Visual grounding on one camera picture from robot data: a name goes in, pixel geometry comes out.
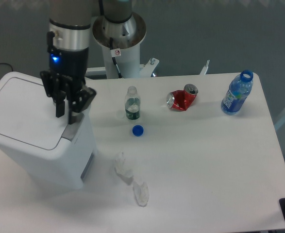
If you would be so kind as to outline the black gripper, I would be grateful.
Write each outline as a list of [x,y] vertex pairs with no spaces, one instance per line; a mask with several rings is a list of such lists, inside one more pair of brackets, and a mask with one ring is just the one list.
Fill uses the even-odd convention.
[[[89,48],[83,50],[58,49],[52,42],[55,32],[47,32],[47,51],[50,54],[50,70],[40,72],[47,97],[53,99],[56,106],[56,117],[65,114],[65,99],[68,100],[69,115],[68,124],[74,124],[78,116],[73,113],[81,113],[86,110],[97,92],[85,85],[85,73],[87,69]],[[74,81],[82,82],[81,88],[73,90],[69,86],[71,77]]]

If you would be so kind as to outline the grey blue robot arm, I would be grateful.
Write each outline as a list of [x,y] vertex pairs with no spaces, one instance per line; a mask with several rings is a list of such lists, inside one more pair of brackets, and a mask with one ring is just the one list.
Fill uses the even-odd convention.
[[47,33],[49,69],[40,72],[56,116],[77,121],[96,91],[86,86],[91,38],[101,46],[109,79],[140,77],[140,44],[146,23],[130,0],[52,0]]

